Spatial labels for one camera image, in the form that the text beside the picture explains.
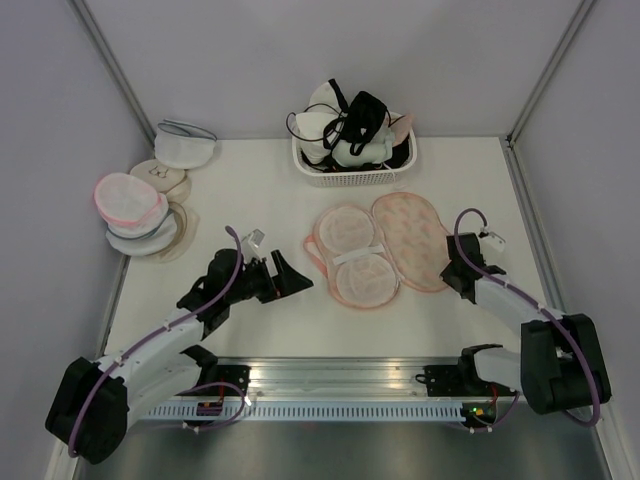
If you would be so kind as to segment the floral peach laundry bag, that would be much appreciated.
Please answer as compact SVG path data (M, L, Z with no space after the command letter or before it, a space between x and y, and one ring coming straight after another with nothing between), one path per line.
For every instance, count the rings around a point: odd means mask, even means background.
M345 203L326 210L303 248L336 301L372 310L389 304L403 286L426 294L445 290L448 235L428 200L396 192L368 209Z

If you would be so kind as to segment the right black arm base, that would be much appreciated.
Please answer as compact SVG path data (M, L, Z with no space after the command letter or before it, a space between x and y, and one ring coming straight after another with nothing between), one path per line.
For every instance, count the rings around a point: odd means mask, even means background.
M429 397L512 397L503 385L480 380L457 365L427 365L414 379L424 385Z

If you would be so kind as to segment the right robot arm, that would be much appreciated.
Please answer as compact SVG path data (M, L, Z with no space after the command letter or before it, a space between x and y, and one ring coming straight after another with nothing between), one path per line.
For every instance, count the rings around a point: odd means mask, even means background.
M491 383L507 387L540 415L589 407L592 417L582 423L596 424L611 386L592 319L542 306L504 270L485 262L473 233L448 236L447 249L449 263L441 279L520 338L517 352L500 344L464 348L456 371L459 388L478 395Z

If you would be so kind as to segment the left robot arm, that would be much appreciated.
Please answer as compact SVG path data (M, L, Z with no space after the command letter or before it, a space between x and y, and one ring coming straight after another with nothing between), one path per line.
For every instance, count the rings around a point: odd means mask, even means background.
M80 357L65 370L45 420L70 457L91 464L106 460L128 430L164 401L181 394L246 396L244 383L218 375L218 359L202 341L230 317L232 305L262 304L313 287L281 252L247 260L238 249L222 249L206 273L177 302L157 329L132 345L97 360Z

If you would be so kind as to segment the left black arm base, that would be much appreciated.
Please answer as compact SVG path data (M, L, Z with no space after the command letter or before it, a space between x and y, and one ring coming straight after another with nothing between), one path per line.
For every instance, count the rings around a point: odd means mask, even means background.
M250 382L250 372L251 368L248 365L215 365L204 367L196 385L202 386L215 383L215 386L199 390L196 392L196 395L211 397L239 396L233 388L224 386L224 383L232 384L238 387L243 394L246 394Z

